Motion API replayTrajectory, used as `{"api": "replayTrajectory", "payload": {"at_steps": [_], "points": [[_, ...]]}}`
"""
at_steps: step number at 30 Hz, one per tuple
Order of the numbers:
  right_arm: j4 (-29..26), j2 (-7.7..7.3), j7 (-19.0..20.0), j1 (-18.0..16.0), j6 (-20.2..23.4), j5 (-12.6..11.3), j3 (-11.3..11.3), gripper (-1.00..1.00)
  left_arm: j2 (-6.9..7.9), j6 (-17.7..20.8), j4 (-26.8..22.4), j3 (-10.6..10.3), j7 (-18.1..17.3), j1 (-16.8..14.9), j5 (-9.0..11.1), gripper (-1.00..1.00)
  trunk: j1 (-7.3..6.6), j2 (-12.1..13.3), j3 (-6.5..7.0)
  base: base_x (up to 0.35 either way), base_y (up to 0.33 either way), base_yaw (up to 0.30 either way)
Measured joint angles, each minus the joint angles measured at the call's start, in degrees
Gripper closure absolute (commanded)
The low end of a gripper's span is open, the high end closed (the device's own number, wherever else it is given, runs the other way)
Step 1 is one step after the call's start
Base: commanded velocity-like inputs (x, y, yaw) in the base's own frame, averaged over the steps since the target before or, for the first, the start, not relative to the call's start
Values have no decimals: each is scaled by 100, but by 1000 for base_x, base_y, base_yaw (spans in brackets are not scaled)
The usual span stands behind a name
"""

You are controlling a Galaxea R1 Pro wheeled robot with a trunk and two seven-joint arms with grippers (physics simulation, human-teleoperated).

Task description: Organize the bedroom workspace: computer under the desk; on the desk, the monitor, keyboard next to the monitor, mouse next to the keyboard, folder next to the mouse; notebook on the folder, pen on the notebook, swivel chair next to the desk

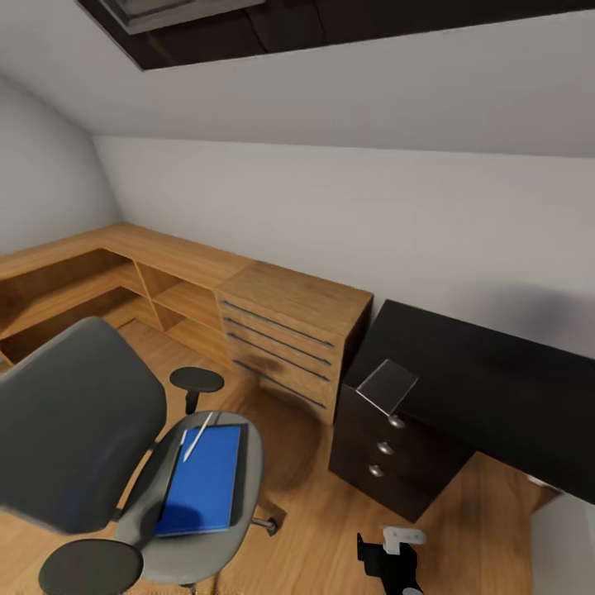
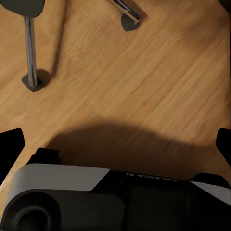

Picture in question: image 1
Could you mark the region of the folder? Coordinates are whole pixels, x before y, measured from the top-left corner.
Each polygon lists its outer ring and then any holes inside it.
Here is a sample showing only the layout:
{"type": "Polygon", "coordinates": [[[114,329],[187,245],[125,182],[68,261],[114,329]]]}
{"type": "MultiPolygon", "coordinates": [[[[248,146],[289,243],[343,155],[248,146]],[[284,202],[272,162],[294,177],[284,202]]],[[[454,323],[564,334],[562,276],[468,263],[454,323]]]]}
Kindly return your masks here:
{"type": "Polygon", "coordinates": [[[229,531],[239,445],[240,426],[184,431],[154,536],[229,531]]]}

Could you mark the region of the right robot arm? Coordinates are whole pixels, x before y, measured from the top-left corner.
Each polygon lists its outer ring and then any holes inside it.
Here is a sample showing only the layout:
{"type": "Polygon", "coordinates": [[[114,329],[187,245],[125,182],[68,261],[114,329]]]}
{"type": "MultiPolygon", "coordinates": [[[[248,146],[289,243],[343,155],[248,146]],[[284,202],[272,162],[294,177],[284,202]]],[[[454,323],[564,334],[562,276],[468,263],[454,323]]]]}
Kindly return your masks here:
{"type": "Polygon", "coordinates": [[[382,579],[387,595],[424,595],[417,583],[417,557],[411,544],[421,545],[418,529],[385,526],[382,544],[364,543],[357,534],[357,557],[364,561],[365,573],[382,579]]]}

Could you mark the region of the swivel chair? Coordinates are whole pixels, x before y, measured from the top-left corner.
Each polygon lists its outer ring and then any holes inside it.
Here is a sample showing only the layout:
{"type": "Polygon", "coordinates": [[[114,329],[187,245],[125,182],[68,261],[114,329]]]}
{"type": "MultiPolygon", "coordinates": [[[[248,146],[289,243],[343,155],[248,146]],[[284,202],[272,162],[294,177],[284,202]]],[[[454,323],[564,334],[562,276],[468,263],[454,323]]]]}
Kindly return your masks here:
{"type": "Polygon", "coordinates": [[[184,367],[169,381],[188,390],[186,416],[160,443],[167,418],[163,384],[102,317],[88,316],[0,377],[0,511],[58,536],[117,522],[114,540],[73,540],[38,573],[46,595],[122,595],[138,578],[196,584],[226,567],[249,525],[272,537],[277,522],[254,518],[264,472],[258,427],[235,412],[195,412],[199,393],[225,380],[184,367]],[[184,431],[240,426],[229,531],[154,535],[184,431]],[[122,494],[151,453],[124,508],[122,494]]]}

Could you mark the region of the notebook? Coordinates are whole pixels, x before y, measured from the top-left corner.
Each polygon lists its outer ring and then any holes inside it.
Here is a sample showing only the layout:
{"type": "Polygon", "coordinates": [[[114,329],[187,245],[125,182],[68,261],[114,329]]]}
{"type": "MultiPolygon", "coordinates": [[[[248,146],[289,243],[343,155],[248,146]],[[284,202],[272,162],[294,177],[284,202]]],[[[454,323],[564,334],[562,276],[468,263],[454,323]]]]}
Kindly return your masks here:
{"type": "Polygon", "coordinates": [[[402,365],[387,358],[356,392],[390,416],[418,378],[402,365]]]}

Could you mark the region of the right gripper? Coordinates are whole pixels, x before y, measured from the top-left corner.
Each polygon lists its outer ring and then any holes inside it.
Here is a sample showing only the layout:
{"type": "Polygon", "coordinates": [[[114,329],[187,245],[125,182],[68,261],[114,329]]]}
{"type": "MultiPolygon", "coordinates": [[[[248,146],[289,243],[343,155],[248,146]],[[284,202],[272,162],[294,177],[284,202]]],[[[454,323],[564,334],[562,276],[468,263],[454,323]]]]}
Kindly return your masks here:
{"type": "Polygon", "coordinates": [[[399,543],[400,555],[388,555],[383,544],[364,543],[360,533],[357,534],[357,557],[364,561],[365,573],[382,579],[383,588],[387,582],[387,575],[393,569],[402,569],[416,580],[417,557],[411,544],[399,543]]]}

